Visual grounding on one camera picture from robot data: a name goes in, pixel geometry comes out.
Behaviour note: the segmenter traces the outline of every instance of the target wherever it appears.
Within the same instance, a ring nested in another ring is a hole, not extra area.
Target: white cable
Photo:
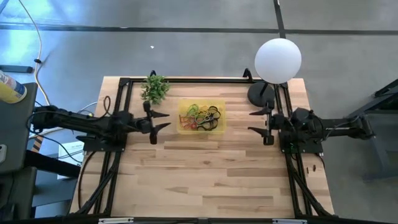
[[[18,1],[19,1],[19,3],[21,4],[21,6],[25,9],[26,14],[27,14],[27,15],[29,16],[29,18],[31,19],[33,25],[34,25],[35,28],[36,28],[37,35],[39,36],[39,44],[40,44],[40,45],[39,45],[39,54],[38,54],[38,56],[37,56],[37,59],[40,60],[40,56],[42,55],[42,38],[41,38],[41,36],[40,36],[39,28],[37,28],[37,25],[36,25],[35,21],[33,20],[32,16],[30,16],[28,10],[26,9],[26,7],[25,7],[25,5],[22,3],[22,1],[21,1],[21,0],[18,0]],[[43,89],[42,85],[41,85],[40,82],[39,82],[39,78],[37,77],[37,67],[38,67],[38,66],[39,66],[39,63],[36,62],[36,65],[35,65],[35,81],[36,81],[37,85],[39,86],[40,91],[41,91],[41,92],[43,93],[43,95],[44,95],[45,102],[47,103],[47,105],[50,105],[49,98],[48,98],[48,96],[45,94],[44,89]]]
[[[97,102],[90,103],[89,105],[87,105],[87,106],[83,107],[82,109],[80,109],[77,113],[81,113],[81,112],[83,112],[84,110],[86,110],[89,106],[93,106],[93,105],[95,105],[95,104],[97,104]],[[52,133],[52,132],[54,132],[54,131],[59,131],[59,130],[62,130],[62,129],[63,129],[63,128],[52,128],[52,129],[48,129],[48,130],[46,130],[46,131],[43,131],[43,132],[40,133],[40,134],[41,134],[41,135],[45,135],[45,134]],[[30,135],[30,136],[29,136],[29,139],[36,138],[36,137],[37,137],[37,135],[36,135],[36,134],[33,134],[33,135]]]
[[[80,113],[80,112],[82,112],[83,110],[87,109],[87,107],[89,107],[89,106],[93,106],[94,104],[97,104],[97,102],[90,103],[89,105],[87,105],[87,106],[83,107],[83,108],[82,108],[80,111],[77,111],[77,113]]]

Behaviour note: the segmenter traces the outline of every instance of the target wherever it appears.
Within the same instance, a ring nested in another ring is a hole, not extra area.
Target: transparent plastic container
[[[180,134],[224,134],[224,100],[182,99],[178,103],[177,131]]]

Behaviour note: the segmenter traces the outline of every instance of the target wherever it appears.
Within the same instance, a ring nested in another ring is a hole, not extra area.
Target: yellow container
[[[26,96],[24,85],[0,71],[0,100],[6,103],[18,103]]]
[[[178,103],[177,131],[180,134],[224,134],[224,100],[182,99]]]

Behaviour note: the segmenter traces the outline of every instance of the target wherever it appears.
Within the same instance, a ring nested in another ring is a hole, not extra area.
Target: yellow can
[[[6,103],[18,103],[25,98],[26,93],[24,85],[0,71],[0,100]]]

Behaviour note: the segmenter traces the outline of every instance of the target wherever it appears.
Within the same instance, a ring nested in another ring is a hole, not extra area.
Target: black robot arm
[[[126,111],[118,111],[110,116],[95,118],[59,109],[56,106],[41,106],[35,108],[31,123],[35,132],[61,127],[87,133],[87,136],[77,137],[83,142],[101,141],[112,145],[119,143],[127,133],[140,132],[142,134],[150,133],[151,144],[156,144],[157,133],[170,123],[154,126],[152,119],[168,116],[168,114],[151,110],[147,101],[143,106],[147,113],[147,116],[143,118],[135,118],[133,114]]]
[[[272,129],[283,131],[284,141],[293,144],[320,143],[332,136],[349,136],[363,140],[374,136],[365,114],[354,118],[321,119],[312,110],[304,108],[297,108],[290,118],[282,114],[271,116],[270,111],[265,114],[269,121],[266,123],[267,129],[249,128],[262,134],[264,139],[273,139],[270,137]],[[273,143],[264,140],[264,145]]]

